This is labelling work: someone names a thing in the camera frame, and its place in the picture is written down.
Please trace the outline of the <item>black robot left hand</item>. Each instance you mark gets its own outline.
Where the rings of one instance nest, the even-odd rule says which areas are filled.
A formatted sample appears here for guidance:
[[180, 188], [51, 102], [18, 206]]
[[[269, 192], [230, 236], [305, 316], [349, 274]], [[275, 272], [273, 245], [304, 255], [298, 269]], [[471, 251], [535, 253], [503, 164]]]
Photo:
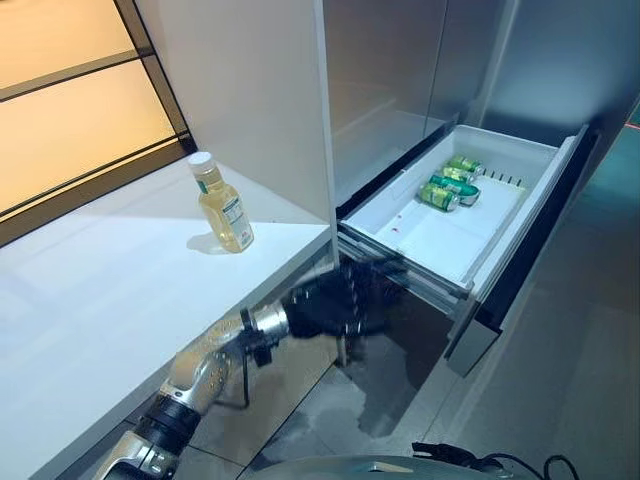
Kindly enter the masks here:
[[337, 364], [348, 365], [349, 347], [357, 338], [381, 334], [388, 327], [388, 310], [399, 298], [389, 277], [405, 271], [398, 255], [369, 257], [344, 261], [302, 282], [282, 299], [290, 335], [334, 338]]

